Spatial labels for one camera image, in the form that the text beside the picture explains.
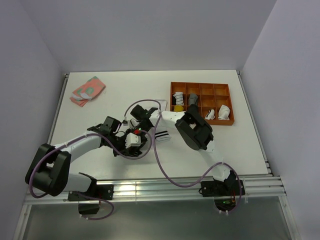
gray sock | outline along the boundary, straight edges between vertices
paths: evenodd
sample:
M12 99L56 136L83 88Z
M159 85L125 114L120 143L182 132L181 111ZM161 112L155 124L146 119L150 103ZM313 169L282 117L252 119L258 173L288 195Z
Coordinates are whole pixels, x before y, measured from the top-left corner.
M195 104L198 105L198 96L194 93L190 93L190 97L189 97L189 105L191 104Z

glass panel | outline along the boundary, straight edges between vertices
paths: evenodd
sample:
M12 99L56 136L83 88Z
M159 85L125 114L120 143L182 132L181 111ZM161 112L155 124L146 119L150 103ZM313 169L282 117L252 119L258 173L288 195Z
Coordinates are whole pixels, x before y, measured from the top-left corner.
M219 215L212 199L116 202L114 214L98 221L79 218L77 204L34 205L23 239L290 239L278 197L248 201L229 216Z

metal bracket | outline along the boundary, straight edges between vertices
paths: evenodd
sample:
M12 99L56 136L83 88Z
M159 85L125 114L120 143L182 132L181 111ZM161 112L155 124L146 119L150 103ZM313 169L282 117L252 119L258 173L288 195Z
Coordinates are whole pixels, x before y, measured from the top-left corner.
M246 194L244 183L241 182L241 195L244 196ZM239 196L239 186L238 181L235 181L232 186L227 189L223 182L220 181L202 181L201 182L201 193L203 197L227 197L228 198L235 193L236 196Z
M94 194L88 197L102 199L102 200L112 200L114 196L114 185L113 184L105 184L105 185L97 185L94 191ZM68 201L69 202L79 202L79 201L87 201L85 197L79 196L76 192L69 192Z

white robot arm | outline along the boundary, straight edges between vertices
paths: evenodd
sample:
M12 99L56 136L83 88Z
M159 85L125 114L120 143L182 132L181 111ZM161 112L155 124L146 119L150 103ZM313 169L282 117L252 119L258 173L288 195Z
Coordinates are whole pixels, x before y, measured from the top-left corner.
M141 158L147 154L146 152L140 156L140 149L148 141L146 134L157 126L177 129L191 149L200 151L204 158L223 162L215 149L212 128L199 115L196 105L189 107L186 112L160 112L155 107L146 110L136 105L131 115L139 124L127 129L122 136L116 135L122 123L108 116L104 123L88 128L82 136L68 143L41 145L25 176L25 182L30 185L30 189L35 187L52 196L57 196L62 191L76 191L97 197L97 180L84 173L69 173L70 164L83 154L102 146L113 148L115 157L121 155L131 159ZM222 164L212 170L212 175L224 188L236 181L233 171Z

black and white striped object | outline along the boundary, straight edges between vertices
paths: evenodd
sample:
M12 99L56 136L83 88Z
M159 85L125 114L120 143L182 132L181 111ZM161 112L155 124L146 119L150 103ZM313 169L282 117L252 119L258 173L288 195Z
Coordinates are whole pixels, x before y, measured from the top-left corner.
M171 139L171 136L169 135L167 129L165 127L160 126L156 128L154 137L158 143L166 142Z
M184 105L184 93L182 91L175 92L173 96L175 97L176 105Z
M205 120L213 120L213 119L215 119L216 118L216 116L215 116L215 110L214 109L211 109L208 113L207 113L207 115L205 115Z

